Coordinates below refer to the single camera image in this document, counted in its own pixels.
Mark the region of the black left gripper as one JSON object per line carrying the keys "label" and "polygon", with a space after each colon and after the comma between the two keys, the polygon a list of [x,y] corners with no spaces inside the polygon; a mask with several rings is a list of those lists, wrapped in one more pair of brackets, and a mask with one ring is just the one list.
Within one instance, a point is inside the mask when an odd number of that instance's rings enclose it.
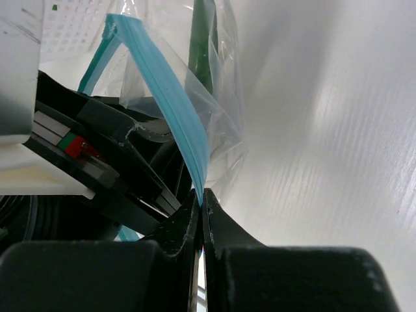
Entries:
{"label": "black left gripper", "polygon": [[26,146],[92,191],[38,195],[37,239],[111,239],[122,226],[148,234],[194,195],[167,123],[38,74]]}

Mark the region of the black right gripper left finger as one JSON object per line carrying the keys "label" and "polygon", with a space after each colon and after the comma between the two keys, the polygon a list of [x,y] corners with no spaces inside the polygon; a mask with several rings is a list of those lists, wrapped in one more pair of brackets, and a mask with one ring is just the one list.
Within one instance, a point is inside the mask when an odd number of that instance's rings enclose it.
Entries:
{"label": "black right gripper left finger", "polygon": [[136,242],[15,244],[1,256],[1,310],[195,311],[199,227],[191,191]]}

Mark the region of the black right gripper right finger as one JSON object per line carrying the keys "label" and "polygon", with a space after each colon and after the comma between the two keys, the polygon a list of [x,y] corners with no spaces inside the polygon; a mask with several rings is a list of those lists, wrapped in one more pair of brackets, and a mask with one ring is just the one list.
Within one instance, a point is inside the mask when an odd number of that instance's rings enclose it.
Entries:
{"label": "black right gripper right finger", "polygon": [[271,247],[206,189],[201,207],[209,311],[398,311],[373,256],[351,247]]}

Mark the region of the clear zip top bag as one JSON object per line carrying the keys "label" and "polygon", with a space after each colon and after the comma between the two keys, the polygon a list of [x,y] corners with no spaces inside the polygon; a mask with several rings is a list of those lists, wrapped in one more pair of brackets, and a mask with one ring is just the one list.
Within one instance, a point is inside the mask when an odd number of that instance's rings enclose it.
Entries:
{"label": "clear zip top bag", "polygon": [[235,15],[215,1],[218,51],[209,46],[210,94],[188,68],[194,1],[123,1],[107,14],[101,42],[78,90],[163,119],[197,195],[224,203],[247,154]]}

